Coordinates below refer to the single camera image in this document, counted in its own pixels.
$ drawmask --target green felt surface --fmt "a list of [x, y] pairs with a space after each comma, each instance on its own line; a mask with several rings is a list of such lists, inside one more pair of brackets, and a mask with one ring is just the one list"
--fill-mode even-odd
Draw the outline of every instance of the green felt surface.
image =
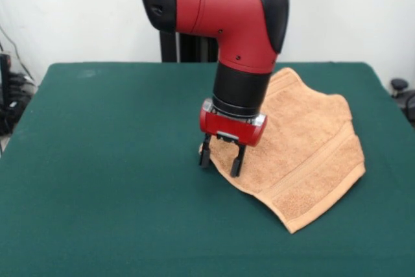
[[366, 157], [317, 221], [198, 167], [214, 64], [54, 65], [0, 160], [0, 276], [413, 276], [414, 130], [365, 64], [282, 66], [347, 98]]

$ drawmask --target black cable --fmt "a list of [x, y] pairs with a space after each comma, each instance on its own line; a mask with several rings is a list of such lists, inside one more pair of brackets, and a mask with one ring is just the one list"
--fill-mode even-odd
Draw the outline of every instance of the black cable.
[[14, 43], [14, 41], [8, 36], [8, 34], [5, 32], [5, 30], [2, 28], [2, 26], [0, 25], [0, 31], [3, 33], [3, 35], [6, 37], [6, 39], [13, 45], [14, 51], [16, 53], [16, 57], [18, 58], [18, 61], [20, 63], [20, 65], [22, 66], [22, 68], [24, 69], [24, 71], [26, 72], [26, 74], [30, 77], [30, 79], [33, 79], [32, 74], [30, 73], [30, 71], [26, 68], [26, 66], [23, 64], [23, 62], [21, 61], [20, 55], [19, 55], [19, 50], [17, 45]]

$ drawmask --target towel fold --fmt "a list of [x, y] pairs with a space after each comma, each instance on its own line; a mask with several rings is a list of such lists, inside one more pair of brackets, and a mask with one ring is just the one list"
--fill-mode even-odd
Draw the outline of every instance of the towel fold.
[[364, 174], [364, 154], [345, 98], [312, 90], [292, 69], [273, 75], [261, 111], [268, 124], [258, 146], [247, 147], [241, 176], [230, 176], [236, 145], [212, 138], [211, 161], [293, 234], [330, 209]]

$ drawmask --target white wall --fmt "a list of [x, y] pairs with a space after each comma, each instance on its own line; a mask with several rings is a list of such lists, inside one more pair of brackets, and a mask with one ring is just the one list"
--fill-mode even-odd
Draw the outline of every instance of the white wall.
[[[291, 0], [290, 18], [281, 61], [365, 61], [415, 86], [415, 0]], [[0, 22], [38, 80], [55, 62], [160, 60], [141, 0], [0, 0]]]

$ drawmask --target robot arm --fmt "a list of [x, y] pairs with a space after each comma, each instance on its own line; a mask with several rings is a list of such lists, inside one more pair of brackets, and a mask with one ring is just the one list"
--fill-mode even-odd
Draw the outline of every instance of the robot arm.
[[218, 41], [213, 100], [204, 104], [200, 116], [201, 129], [207, 136], [204, 151], [209, 154], [211, 135], [232, 141], [240, 149], [255, 146], [266, 125], [260, 108], [285, 39], [289, 0], [143, 2], [156, 29]]

